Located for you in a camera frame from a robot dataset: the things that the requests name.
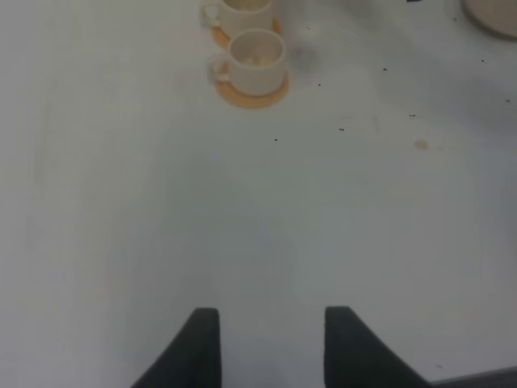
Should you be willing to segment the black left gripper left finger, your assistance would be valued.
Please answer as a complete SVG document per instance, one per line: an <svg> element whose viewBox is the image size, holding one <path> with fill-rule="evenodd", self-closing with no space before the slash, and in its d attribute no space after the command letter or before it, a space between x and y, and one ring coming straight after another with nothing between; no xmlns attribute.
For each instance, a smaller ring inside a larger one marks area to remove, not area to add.
<svg viewBox="0 0 517 388"><path fill-rule="evenodd" d="M215 308L193 310L136 388L221 388L221 329Z"/></svg>

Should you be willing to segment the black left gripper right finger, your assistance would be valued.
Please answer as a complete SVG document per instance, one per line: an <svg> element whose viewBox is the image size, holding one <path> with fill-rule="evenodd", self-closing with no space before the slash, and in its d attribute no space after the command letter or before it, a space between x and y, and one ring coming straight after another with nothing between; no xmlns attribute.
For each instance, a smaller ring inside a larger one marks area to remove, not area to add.
<svg viewBox="0 0 517 388"><path fill-rule="evenodd" d="M345 306L325 310L324 383L329 388L431 386Z"/></svg>

